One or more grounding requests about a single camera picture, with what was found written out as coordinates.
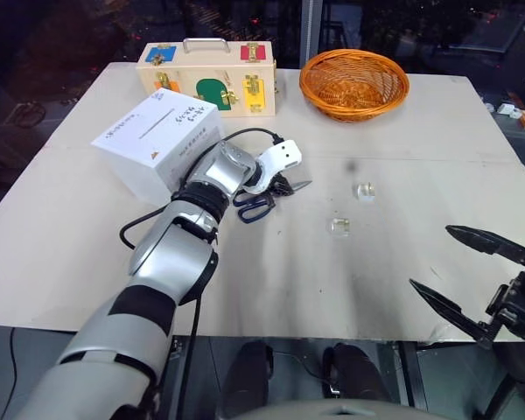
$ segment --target box handle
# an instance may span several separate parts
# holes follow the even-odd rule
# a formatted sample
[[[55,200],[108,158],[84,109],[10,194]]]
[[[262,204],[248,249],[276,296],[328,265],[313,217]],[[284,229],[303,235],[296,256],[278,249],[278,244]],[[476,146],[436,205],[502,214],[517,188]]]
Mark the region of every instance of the box handle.
[[[183,39],[183,50],[186,54],[188,54],[191,51],[188,46],[188,43],[190,42],[221,42],[224,45],[226,53],[230,52],[228,42],[224,38],[185,38]]]

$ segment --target white table surface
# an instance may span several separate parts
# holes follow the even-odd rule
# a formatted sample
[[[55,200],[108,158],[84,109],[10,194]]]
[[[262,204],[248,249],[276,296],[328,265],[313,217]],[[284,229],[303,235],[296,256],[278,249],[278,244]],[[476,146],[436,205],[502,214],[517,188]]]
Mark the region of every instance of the white table surface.
[[[298,71],[278,79],[276,117],[224,119],[225,127],[295,139],[304,162],[286,175],[313,183],[251,225],[228,209],[199,333],[469,340],[409,284],[428,284],[486,320],[498,285],[520,269],[445,232],[463,224],[525,245],[525,168],[469,80],[412,74],[401,107],[346,124],[304,100]],[[132,64],[109,65],[0,203],[0,325],[76,330],[128,282],[131,251],[118,230],[152,207],[89,144],[145,96]],[[253,153],[270,146],[258,133],[234,142]],[[360,182],[373,183],[374,202],[354,197]],[[348,237],[327,231],[333,217],[350,220]],[[149,225],[129,236],[137,242]],[[192,314],[193,304],[178,310],[175,333],[189,332]],[[503,331],[498,340],[515,338]]]

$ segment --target yellow panel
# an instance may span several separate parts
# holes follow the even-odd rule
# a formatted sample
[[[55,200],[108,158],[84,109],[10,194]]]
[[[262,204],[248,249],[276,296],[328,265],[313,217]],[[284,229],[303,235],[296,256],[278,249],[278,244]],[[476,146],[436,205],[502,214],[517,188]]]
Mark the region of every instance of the yellow panel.
[[[261,112],[265,107],[264,102],[264,81],[256,76],[245,76],[243,84],[243,96],[245,97],[245,107],[251,112]]]

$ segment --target wicker basket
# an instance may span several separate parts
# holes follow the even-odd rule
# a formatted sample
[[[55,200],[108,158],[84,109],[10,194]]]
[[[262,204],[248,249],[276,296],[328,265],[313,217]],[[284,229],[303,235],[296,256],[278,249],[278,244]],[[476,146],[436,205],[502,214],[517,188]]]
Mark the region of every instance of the wicker basket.
[[[365,121],[396,108],[409,79],[392,60],[361,50],[332,50],[310,59],[299,76],[304,96],[339,121]]]

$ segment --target green panel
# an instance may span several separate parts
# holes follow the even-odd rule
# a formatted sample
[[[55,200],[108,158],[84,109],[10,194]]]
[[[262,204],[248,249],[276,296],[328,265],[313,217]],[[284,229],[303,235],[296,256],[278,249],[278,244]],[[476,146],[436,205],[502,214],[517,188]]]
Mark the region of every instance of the green panel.
[[[228,92],[226,86],[216,79],[202,79],[196,84],[196,93],[200,99],[213,103],[220,111],[229,111],[231,106],[221,99],[222,90]]]

